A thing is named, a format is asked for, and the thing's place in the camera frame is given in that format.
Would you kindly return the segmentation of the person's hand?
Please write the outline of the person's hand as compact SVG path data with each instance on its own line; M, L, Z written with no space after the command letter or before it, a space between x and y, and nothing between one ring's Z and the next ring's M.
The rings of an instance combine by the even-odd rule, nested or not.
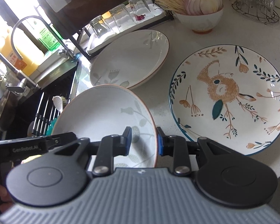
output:
M13 205L10 194L7 192L7 189L0 184L0 199L2 204L0 204L0 211L5 212Z

